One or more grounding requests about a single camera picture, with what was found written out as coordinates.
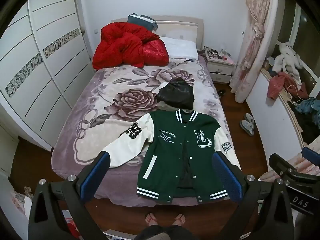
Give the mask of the green white varsity jacket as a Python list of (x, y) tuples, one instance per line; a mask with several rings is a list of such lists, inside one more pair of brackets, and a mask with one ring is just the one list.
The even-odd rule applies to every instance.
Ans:
[(110, 167), (119, 167), (148, 150), (137, 179), (136, 194), (160, 203), (194, 197), (198, 203), (225, 198), (228, 193), (213, 169), (212, 156), (222, 152), (236, 166), (239, 161), (229, 138), (213, 117), (181, 109), (156, 110), (135, 121), (104, 147)]

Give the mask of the grey slipper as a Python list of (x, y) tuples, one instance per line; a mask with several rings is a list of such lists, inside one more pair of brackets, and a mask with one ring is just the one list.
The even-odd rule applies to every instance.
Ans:
[(255, 120), (254, 120), (253, 116), (251, 116), (249, 113), (245, 114), (245, 120), (250, 122), (252, 127), (255, 126)]
[(253, 136), (254, 135), (254, 125), (247, 121), (247, 120), (241, 120), (240, 121), (240, 127), (249, 135)]

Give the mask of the grey slipper right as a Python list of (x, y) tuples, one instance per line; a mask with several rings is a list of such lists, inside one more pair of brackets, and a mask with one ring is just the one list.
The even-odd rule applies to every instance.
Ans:
[(250, 122), (252, 127), (255, 126), (255, 120), (254, 120), (253, 116), (251, 116), (249, 113), (245, 114), (245, 120)]

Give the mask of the person right foot sandal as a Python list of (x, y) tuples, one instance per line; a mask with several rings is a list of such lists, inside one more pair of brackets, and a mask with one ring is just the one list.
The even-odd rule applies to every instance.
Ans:
[(180, 214), (175, 218), (175, 220), (174, 220), (174, 222), (173, 222), (173, 225), (176, 225), (176, 226), (184, 226), (185, 221), (186, 221), (185, 215), (183, 215), (183, 214), (180, 213)]

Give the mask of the person foot sandal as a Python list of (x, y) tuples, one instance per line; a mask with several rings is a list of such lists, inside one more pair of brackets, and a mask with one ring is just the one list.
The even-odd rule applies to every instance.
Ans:
[(157, 219), (153, 213), (148, 213), (145, 217), (145, 222), (147, 226), (158, 225)]
[(175, 218), (175, 220), (174, 220), (174, 222), (173, 222), (173, 225), (176, 225), (176, 226), (184, 226), (185, 221), (186, 221), (185, 215), (183, 215), (183, 214), (180, 213), (180, 214)]

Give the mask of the white plush toy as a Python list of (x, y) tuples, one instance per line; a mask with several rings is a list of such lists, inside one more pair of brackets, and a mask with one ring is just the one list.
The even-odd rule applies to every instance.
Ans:
[(276, 73), (285, 72), (291, 76), (298, 85), (301, 85), (299, 70), (303, 69), (300, 56), (293, 50), (289, 42), (279, 43), (280, 54), (275, 58), (272, 70)]

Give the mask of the person left foot sandal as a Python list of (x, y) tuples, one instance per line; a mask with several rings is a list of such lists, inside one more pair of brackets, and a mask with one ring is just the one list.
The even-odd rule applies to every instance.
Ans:
[(147, 226), (158, 225), (157, 219), (153, 213), (148, 213), (145, 217), (145, 222)]

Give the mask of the white bedside nightstand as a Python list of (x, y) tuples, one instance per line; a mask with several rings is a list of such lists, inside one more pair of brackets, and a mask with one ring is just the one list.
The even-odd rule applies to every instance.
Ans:
[(229, 54), (204, 46), (207, 68), (215, 83), (228, 84), (232, 78), (234, 61)]

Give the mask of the floral purple bed blanket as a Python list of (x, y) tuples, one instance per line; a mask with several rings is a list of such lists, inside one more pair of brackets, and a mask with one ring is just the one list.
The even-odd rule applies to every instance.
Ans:
[[(194, 90), (193, 109), (181, 110), (185, 113), (197, 111), (216, 119), (233, 145), (223, 107), (203, 59), (170, 63), (166, 67), (106, 68), (97, 71), (66, 120), (53, 149), (53, 171), (62, 178), (79, 174), (105, 146), (143, 115), (156, 110), (179, 110), (155, 99), (160, 88), (178, 77)], [(141, 153), (131, 161), (110, 167), (95, 196), (126, 207), (165, 204), (136, 194), (138, 174), (148, 146), (145, 143)], [(194, 197), (185, 197), (174, 198), (170, 204), (193, 206), (200, 203)]]

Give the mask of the black leather garment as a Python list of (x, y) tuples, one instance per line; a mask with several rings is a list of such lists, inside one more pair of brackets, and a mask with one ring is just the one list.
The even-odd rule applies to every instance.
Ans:
[(170, 107), (192, 110), (194, 104), (194, 90), (184, 79), (178, 77), (168, 82), (155, 99), (157, 102), (164, 102)]

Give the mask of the white sliding wardrobe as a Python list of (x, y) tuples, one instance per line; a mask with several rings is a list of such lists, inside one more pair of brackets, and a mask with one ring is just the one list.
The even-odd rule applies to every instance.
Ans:
[(19, 136), (53, 148), (93, 77), (75, 0), (13, 0), (1, 36), (3, 107)]

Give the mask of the pink floral curtain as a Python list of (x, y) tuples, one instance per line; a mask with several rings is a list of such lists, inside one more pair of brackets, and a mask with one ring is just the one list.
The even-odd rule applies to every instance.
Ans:
[(245, 0), (248, 23), (233, 76), (231, 92), (243, 103), (249, 96), (267, 55), (276, 23), (278, 0)]

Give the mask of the beige bed headboard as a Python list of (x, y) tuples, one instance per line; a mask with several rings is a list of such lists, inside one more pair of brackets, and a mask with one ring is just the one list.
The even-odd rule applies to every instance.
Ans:
[(196, 43), (196, 48), (198, 50), (202, 50), (203, 48), (203, 19), (187, 16), (165, 15), (152, 15), (148, 18), (138, 16), (138, 18), (149, 22), (152, 22), (152, 20), (150, 20), (150, 18), (152, 18), (158, 25), (158, 28), (153, 32), (159, 36), (193, 41)]

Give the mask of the red quilted comforter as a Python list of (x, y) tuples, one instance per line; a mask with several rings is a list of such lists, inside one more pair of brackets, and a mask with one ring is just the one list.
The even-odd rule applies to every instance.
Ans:
[(143, 26), (113, 22), (101, 29), (101, 41), (92, 59), (95, 70), (122, 64), (138, 68), (166, 66), (169, 54), (160, 37)]

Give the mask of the blue grey folded cushion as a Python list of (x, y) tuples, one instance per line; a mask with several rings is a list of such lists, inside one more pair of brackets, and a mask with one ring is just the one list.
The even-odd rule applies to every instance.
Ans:
[(153, 18), (145, 15), (137, 15), (136, 13), (132, 13), (128, 16), (127, 22), (143, 26), (144, 28), (148, 29), (148, 31), (156, 31), (158, 29), (157, 22)]

